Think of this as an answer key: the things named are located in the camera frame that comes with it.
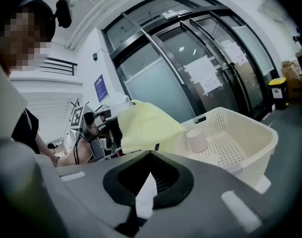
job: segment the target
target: perforated basket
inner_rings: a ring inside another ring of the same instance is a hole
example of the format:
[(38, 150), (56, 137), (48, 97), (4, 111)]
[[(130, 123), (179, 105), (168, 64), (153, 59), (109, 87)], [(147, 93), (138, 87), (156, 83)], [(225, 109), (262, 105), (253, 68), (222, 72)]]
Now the perforated basket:
[[(260, 122), (225, 108), (216, 108), (182, 124), (172, 153), (222, 167), (251, 187), (265, 172), (270, 155), (278, 142), (277, 132)], [(186, 134), (200, 128), (206, 134), (208, 148), (191, 150)]]

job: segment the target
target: railing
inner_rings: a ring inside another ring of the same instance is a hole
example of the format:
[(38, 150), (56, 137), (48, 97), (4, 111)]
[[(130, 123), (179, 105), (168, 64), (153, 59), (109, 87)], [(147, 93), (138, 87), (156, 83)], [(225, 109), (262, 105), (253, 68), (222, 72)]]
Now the railing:
[(76, 67), (77, 64), (74, 62), (47, 57), (32, 61), (23, 70), (37, 70), (74, 76)]

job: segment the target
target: paper cup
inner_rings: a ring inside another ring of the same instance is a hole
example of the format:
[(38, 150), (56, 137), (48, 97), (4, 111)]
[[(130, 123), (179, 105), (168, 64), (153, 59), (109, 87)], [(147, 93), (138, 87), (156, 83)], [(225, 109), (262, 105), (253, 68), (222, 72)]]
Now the paper cup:
[(193, 152), (200, 153), (208, 147), (207, 138), (204, 132), (199, 128), (189, 131), (186, 137)]

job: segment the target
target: poster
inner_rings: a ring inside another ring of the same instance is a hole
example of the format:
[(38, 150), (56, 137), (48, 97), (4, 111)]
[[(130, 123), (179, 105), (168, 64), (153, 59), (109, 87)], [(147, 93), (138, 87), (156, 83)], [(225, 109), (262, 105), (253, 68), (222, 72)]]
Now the poster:
[(199, 83), (207, 95), (212, 90), (222, 86), (218, 77), (217, 70), (207, 56), (184, 66), (186, 72), (191, 76), (192, 81)]
[(94, 86), (97, 93), (98, 101), (101, 102), (104, 98), (106, 98), (106, 96), (108, 96), (107, 88), (102, 75), (100, 75), (95, 81)]
[(221, 43), (225, 52), (234, 63), (238, 63), (240, 66), (248, 62), (246, 54), (238, 46), (236, 42), (231, 43), (229, 40)]

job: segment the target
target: door handle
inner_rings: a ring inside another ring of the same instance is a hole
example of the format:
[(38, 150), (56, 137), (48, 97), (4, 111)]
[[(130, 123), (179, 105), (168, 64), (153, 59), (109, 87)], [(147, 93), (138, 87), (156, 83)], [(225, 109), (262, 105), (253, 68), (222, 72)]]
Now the door handle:
[(178, 71), (176, 70), (176, 68), (174, 67), (174, 65), (172, 64), (172, 62), (170, 61), (170, 59), (167, 57), (167, 55), (163, 52), (163, 50), (159, 47), (159, 45), (154, 41), (154, 39), (152, 39), (152, 37), (142, 28), (140, 29), (146, 36), (146, 38), (157, 47), (157, 49), (161, 52), (163, 58), (166, 60), (166, 62), (170, 65), (171, 69), (174, 71), (174, 73), (176, 74), (177, 78), (179, 79), (179, 81), (181, 82), (182, 85), (185, 85), (184, 80), (182, 79), (182, 77), (180, 76), (180, 74), (178, 73)]

